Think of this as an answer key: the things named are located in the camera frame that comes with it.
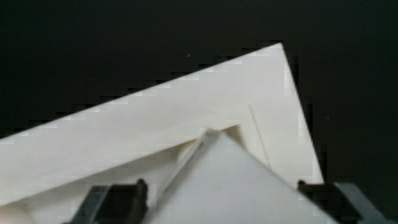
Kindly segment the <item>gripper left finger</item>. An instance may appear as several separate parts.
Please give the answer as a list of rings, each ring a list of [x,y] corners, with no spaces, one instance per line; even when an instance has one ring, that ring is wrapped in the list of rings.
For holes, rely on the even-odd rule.
[[[148,212],[148,183],[99,185],[65,224],[143,224]]]

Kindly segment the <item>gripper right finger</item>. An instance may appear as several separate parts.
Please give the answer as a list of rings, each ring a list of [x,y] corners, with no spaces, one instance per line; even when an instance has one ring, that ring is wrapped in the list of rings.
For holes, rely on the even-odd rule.
[[[298,182],[298,190],[340,224],[392,224],[358,185],[351,182]]]

